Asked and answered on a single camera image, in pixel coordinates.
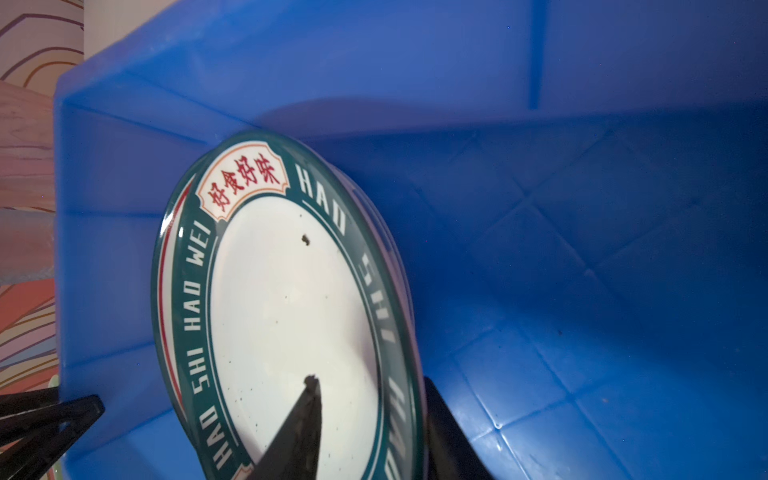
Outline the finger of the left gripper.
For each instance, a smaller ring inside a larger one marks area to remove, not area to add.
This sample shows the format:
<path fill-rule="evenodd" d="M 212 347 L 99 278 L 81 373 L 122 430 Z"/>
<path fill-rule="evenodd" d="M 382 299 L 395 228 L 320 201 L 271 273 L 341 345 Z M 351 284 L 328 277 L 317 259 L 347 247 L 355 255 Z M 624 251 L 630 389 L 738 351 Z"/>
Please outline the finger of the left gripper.
<path fill-rule="evenodd" d="M 96 395 L 61 402 L 56 387 L 1 397 L 1 477 L 41 479 L 104 414 Z"/>

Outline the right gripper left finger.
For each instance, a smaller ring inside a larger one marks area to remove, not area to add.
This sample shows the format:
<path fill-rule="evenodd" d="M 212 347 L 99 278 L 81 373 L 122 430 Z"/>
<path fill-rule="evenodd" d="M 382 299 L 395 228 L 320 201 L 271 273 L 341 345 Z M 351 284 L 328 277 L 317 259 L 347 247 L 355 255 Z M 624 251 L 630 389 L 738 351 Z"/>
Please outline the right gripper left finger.
<path fill-rule="evenodd" d="M 315 480 L 322 433 L 320 382 L 304 379 L 304 390 L 248 479 Z"/>

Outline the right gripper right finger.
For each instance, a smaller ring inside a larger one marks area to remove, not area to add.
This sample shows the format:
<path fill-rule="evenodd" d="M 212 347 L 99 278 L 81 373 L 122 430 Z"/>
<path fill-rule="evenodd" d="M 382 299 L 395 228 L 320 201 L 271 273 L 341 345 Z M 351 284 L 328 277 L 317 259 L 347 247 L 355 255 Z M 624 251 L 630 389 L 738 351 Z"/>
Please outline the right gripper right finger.
<path fill-rule="evenodd" d="M 429 480 L 492 480 L 435 384 L 424 378 Z"/>

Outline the white plate green lettered rim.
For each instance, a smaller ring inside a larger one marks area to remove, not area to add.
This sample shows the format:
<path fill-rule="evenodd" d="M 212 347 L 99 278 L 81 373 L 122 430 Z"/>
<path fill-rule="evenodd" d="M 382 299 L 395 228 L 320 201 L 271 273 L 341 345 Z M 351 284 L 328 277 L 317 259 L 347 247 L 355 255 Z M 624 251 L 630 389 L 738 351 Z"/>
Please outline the white plate green lettered rim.
<path fill-rule="evenodd" d="M 321 479 L 423 479 L 407 276 L 368 197 L 303 143 L 251 130 L 178 182 L 154 247 L 164 382 L 208 479 L 255 473 L 314 377 Z"/>

